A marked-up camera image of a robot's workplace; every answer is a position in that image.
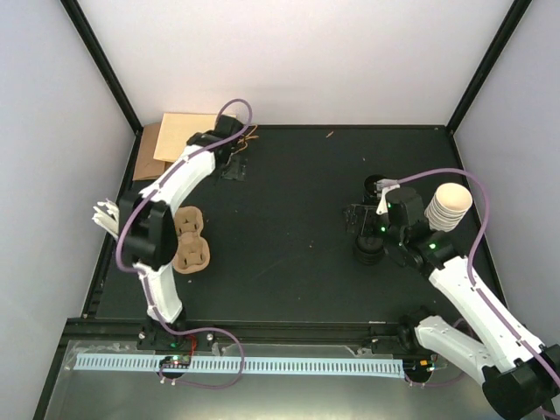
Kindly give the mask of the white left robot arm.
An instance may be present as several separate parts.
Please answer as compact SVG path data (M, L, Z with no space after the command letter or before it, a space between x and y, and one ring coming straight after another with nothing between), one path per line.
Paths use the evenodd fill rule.
M177 292L172 260L179 239L174 216L187 196L225 164L249 128L230 115L218 115L212 129L193 134L178 159L152 184L121 197L115 262L119 270L137 274L147 314L160 322L157 338L169 349L182 347L188 329L178 322L184 311Z

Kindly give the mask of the cream paper bag with handles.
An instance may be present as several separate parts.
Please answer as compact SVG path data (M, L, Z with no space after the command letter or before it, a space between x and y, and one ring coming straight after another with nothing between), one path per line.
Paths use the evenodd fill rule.
M158 161L175 162L190 137L214 128L216 117L216 114L164 113L153 157Z

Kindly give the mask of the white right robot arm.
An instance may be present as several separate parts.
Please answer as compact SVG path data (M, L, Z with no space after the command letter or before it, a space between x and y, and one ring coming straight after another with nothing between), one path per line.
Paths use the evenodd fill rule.
M559 347L544 343L518 321L480 279L450 236L473 204L456 183L442 184L425 204L413 188L386 179L343 214L356 235L353 254L363 264L384 256L419 272L458 310L469 336L420 309L402 318L400 347L441 354L474 379L504 419L521 419L559 394Z

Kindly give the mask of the brown cardboard cup carrier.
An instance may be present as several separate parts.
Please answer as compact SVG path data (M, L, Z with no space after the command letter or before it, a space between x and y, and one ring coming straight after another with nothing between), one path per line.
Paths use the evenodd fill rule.
M185 275L204 270L210 263L210 248L202 236L202 212L196 206L180 207L175 213L174 224L178 248L172 260L172 267Z

